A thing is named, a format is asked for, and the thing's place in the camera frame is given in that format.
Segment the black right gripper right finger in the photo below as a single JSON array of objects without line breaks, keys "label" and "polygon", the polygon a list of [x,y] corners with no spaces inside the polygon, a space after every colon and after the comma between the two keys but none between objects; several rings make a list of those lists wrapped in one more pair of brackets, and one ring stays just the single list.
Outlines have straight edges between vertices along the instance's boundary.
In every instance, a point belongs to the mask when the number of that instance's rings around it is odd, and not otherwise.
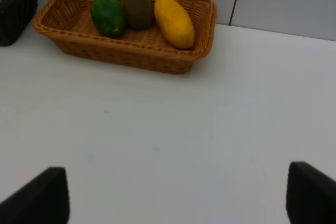
[{"label": "black right gripper right finger", "polygon": [[335,223],[335,180],[306,162],[289,165],[286,211],[290,223]]}]

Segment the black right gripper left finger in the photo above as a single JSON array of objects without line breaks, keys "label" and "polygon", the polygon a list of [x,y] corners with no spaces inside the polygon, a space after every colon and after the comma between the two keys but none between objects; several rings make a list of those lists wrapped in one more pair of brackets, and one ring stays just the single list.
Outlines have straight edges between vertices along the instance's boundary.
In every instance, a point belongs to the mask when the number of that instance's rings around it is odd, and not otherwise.
[{"label": "black right gripper left finger", "polygon": [[70,196],[63,167],[49,167],[1,202],[1,223],[68,223]]}]

